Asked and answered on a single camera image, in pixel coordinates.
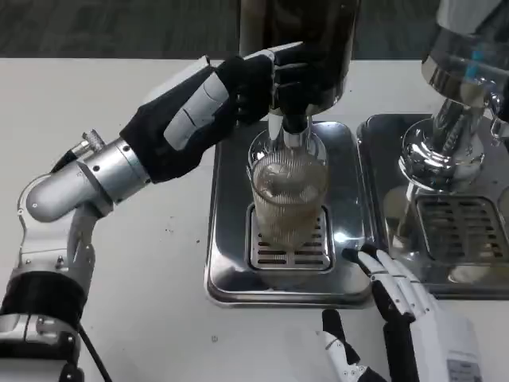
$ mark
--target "black robotic glove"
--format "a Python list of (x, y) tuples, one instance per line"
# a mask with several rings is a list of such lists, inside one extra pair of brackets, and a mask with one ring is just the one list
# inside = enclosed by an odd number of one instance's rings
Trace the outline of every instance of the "black robotic glove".
[[(196, 168), (206, 149), (226, 138), (237, 122), (254, 123), (270, 107), (299, 112), (300, 105), (312, 103), (322, 82), (313, 81), (323, 76), (322, 57), (308, 46), (291, 44), (245, 59), (233, 57), (218, 68), (202, 58), (197, 61), (201, 66), (163, 84), (120, 136), (153, 183), (181, 177)], [(288, 96), (280, 97), (279, 92)], [(279, 105), (279, 99), (289, 102)]]

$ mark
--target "black glove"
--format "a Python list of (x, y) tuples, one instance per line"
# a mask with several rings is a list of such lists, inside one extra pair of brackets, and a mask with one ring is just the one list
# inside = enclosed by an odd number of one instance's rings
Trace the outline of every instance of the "black glove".
[[(152, 182), (181, 177), (196, 168), (203, 152), (227, 137), (238, 121), (254, 123), (266, 115), (270, 107), (281, 106), (289, 113), (302, 112), (302, 105), (312, 103), (317, 94), (313, 78), (323, 76), (319, 65), (321, 57), (315, 50), (299, 45), (246, 60), (233, 57), (218, 68), (208, 66), (142, 105), (120, 136), (136, 153)], [(194, 131), (183, 149), (175, 150), (166, 141), (165, 130), (214, 72), (227, 89), (228, 99), (208, 125)]]

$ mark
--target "stainless steel drip tray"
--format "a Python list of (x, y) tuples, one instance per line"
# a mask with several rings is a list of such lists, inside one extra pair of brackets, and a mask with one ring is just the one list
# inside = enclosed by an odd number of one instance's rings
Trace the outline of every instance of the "stainless steel drip tray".
[(509, 154), (492, 145), (486, 121), (478, 130), (483, 169), (467, 189), (453, 195), (417, 189), (398, 159), (402, 136), (425, 118), (376, 115), (358, 130), (375, 242), (439, 298), (509, 298)]
[(236, 131), (216, 147), (205, 289), (229, 306), (362, 306), (369, 279), (344, 260), (370, 235), (355, 139), (340, 123), (315, 123), (328, 152), (324, 209), (310, 241), (297, 251), (274, 248), (259, 236), (247, 154), (264, 122)]
[(258, 230), (255, 207), (249, 209), (250, 218), (246, 230), (250, 235), (249, 264), (258, 271), (327, 271), (332, 266), (331, 236), (328, 219), (322, 209), (317, 223), (310, 232), (309, 241), (295, 251), (276, 247), (262, 236)]

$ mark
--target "black cable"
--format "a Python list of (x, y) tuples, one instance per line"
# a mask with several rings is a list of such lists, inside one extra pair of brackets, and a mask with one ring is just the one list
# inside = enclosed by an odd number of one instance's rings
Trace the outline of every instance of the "black cable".
[(103, 360), (101, 360), (101, 357), (99, 357), (99, 354), (95, 351), (94, 345), (90, 341), (90, 338), (88, 338), (87, 333), (85, 333), (85, 329), (81, 324), (78, 324), (78, 334), (81, 337), (81, 340), (84, 342), (85, 346), (87, 346), (88, 352), (92, 356), (92, 359), (95, 362), (95, 365), (97, 366), (97, 369), (101, 373), (101, 376), (103, 377), (105, 382), (113, 382), (111, 380), (110, 374), (108, 374), (108, 371), (106, 370), (106, 367), (104, 366)]
[(56, 173), (57, 171), (60, 171), (62, 168), (64, 168), (69, 163), (74, 162), (76, 159), (77, 157), (72, 152), (72, 150), (68, 150), (64, 155), (62, 155), (62, 158), (60, 158), (58, 162), (55, 164), (55, 166), (52, 168), (51, 173)]

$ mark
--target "white robotic hand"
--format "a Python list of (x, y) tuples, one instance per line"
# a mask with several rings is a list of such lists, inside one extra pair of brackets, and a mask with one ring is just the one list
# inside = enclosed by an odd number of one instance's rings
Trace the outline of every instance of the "white robotic hand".
[[(371, 279), (375, 303), (387, 321), (393, 382), (482, 382), (476, 335), (467, 318), (443, 310), (412, 272), (386, 252), (364, 245), (360, 251), (345, 249), (343, 256)], [(344, 335), (336, 337), (326, 336), (326, 347), (340, 381), (382, 380), (372, 372), (363, 379), (367, 368), (348, 362), (351, 347)]]

